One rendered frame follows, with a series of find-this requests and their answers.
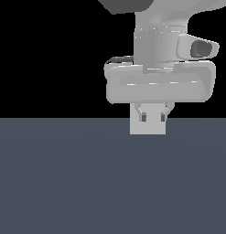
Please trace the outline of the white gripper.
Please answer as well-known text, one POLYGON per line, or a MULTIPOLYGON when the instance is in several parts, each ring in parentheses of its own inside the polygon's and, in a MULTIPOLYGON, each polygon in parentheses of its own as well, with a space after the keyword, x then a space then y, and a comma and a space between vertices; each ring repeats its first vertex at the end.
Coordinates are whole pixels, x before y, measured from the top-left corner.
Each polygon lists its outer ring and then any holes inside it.
POLYGON ((135 103, 140 122, 146 122, 141 103, 165 102, 161 122, 166 122, 174 102, 205 102, 211 97, 216 66, 211 61, 188 61, 144 74, 142 65, 115 61, 104 65, 104 75, 108 102, 135 103))

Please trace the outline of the white wall socket block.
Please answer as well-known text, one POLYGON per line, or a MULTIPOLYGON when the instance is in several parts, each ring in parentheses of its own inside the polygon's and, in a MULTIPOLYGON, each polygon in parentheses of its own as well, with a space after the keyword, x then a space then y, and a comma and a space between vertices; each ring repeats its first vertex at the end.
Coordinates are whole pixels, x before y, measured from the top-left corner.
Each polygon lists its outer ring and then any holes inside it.
POLYGON ((142 112, 146 113, 146 122, 140 122, 135 103, 130 104, 130 134, 165 134, 166 123, 161 122, 164 103, 142 103, 142 112))

